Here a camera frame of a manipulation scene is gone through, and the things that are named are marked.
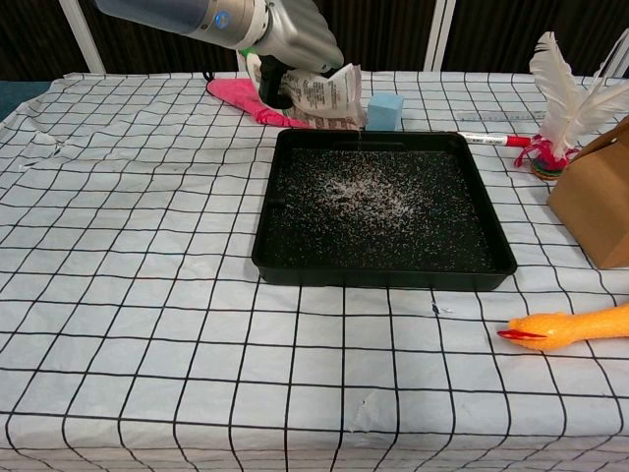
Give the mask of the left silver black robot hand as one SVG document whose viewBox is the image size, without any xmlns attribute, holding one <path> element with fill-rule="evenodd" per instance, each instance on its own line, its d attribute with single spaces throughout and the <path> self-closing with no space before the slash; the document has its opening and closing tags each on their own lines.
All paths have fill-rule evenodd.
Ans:
<svg viewBox="0 0 629 472">
<path fill-rule="evenodd" d="M 344 65 L 344 56 L 325 17 L 313 1 L 268 1 L 265 33 L 253 46 L 260 58 L 261 101 L 275 109 L 292 106 L 280 92 L 284 74 L 304 70 L 326 74 Z"/>
</svg>

